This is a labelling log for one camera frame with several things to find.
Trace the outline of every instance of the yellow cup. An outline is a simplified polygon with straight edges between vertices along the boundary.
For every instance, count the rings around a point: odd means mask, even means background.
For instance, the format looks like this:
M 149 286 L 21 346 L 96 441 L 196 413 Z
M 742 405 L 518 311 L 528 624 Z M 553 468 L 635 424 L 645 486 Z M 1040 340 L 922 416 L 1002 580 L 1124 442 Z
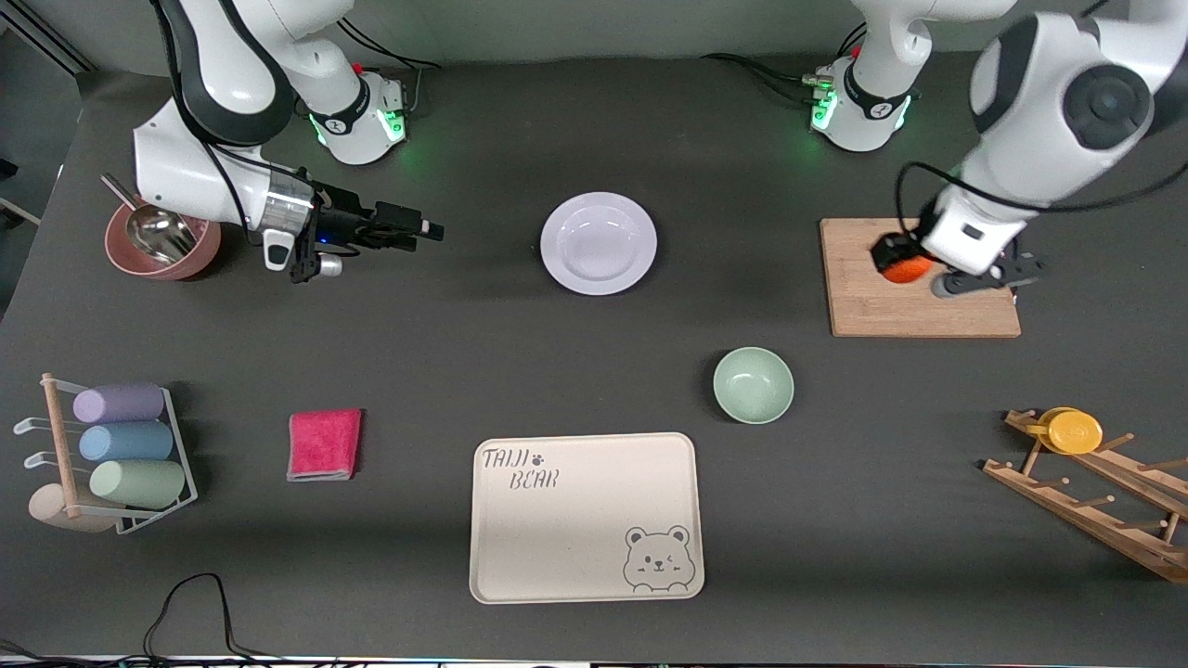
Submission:
M 1075 408 L 1054 408 L 1040 416 L 1038 424 L 1029 424 L 1026 431 L 1060 454 L 1086 454 L 1101 445 L 1101 424 Z

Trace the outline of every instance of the pink towel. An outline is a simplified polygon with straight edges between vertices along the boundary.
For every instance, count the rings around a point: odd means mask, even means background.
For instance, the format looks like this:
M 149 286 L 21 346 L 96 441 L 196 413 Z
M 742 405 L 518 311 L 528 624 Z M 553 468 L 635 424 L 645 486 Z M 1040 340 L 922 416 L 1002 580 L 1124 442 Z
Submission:
M 290 483 L 349 480 L 359 450 L 360 409 L 298 412 L 289 418 Z

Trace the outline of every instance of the dark gray table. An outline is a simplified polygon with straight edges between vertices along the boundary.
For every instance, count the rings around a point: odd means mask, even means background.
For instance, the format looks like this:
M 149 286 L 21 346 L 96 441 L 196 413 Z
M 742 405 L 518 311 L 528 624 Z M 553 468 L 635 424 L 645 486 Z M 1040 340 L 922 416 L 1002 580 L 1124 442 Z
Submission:
M 84 81 L 78 137 L 0 327 L 0 423 L 44 411 L 43 371 L 170 384 L 202 499 L 131 536 L 53 530 L 25 512 L 52 472 L 20 470 L 49 440 L 10 437 L 2 636 L 40 651 L 133 651 L 170 585 L 210 569 L 227 580 L 239 638 L 290 655 L 1183 666 L 1188 590 L 975 466 L 1025 448 L 1000 411 L 1059 404 L 1138 433 L 1136 456 L 1188 454 L 1182 187 L 1028 231 L 1024 246 L 1056 263 L 1020 296 L 1020 339 L 829 334 L 819 220 L 890 215 L 904 160 L 960 159 L 975 140 L 971 67 L 936 58 L 902 136 L 868 156 L 829 147 L 805 131 L 804 109 L 722 63 L 430 73 L 411 141 L 379 164 L 335 164 L 304 122 L 267 146 L 270 159 L 448 228 L 444 244 L 368 252 L 305 286 L 266 272 L 238 234 L 198 282 L 109 266 L 115 201 L 97 177 L 131 178 L 129 132 L 166 87 Z M 1171 171 L 1184 139 L 1148 143 L 1082 196 Z M 912 206 L 936 187 L 914 181 Z M 549 278 L 536 245 L 556 204 L 601 189 L 640 202 L 662 250 L 636 289 L 583 298 Z M 710 401 L 712 365 L 742 345 L 778 351 L 796 374 L 796 403 L 772 426 L 734 424 Z M 286 484 L 289 415 L 340 407 L 368 410 L 355 480 Z M 697 598 L 470 598 L 479 442 L 656 430 L 697 445 Z M 1097 491 L 1069 473 L 1074 493 Z M 222 651 L 213 588 L 183 592 L 159 638 L 160 651 Z

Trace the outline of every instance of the orange ball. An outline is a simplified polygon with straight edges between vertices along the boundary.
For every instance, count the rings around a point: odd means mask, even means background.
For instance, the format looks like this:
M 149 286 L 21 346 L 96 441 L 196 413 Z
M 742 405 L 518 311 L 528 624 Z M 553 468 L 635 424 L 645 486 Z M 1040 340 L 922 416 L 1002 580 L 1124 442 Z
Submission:
M 930 269 L 933 269 L 933 260 L 920 256 L 889 266 L 883 272 L 883 277 L 891 283 L 914 283 L 920 281 Z

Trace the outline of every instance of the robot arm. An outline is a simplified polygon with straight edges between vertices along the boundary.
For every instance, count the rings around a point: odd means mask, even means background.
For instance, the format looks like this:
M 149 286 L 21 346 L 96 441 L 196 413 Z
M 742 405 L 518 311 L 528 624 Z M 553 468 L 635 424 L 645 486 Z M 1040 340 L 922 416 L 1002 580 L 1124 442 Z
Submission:
M 847 151 L 865 152 L 881 147 L 903 124 L 909 90 L 933 53 L 924 21 L 997 19 L 1017 0 L 851 1 L 866 19 L 861 51 L 857 58 L 843 53 L 805 78 L 828 83 L 810 127 Z
M 939 296 L 1037 278 L 1004 250 L 1029 220 L 1186 115 L 1186 42 L 1181 0 L 1135 0 L 1126 21 L 1037 13 L 1006 30 L 974 68 L 981 140 L 960 168 L 991 197 L 946 187 L 917 229 L 876 245 L 879 270 L 931 256 L 956 270 L 934 286 Z
M 318 242 L 412 251 L 417 237 L 443 235 L 421 212 L 385 202 L 366 209 L 353 193 L 260 157 L 292 118 L 295 87 L 342 162 L 372 162 L 404 139 L 399 84 L 356 75 L 331 43 L 304 38 L 352 4 L 153 0 L 173 97 L 134 132 L 140 193 L 260 233 L 265 265 L 287 269 L 295 283 L 341 272 L 341 259 L 317 253 Z

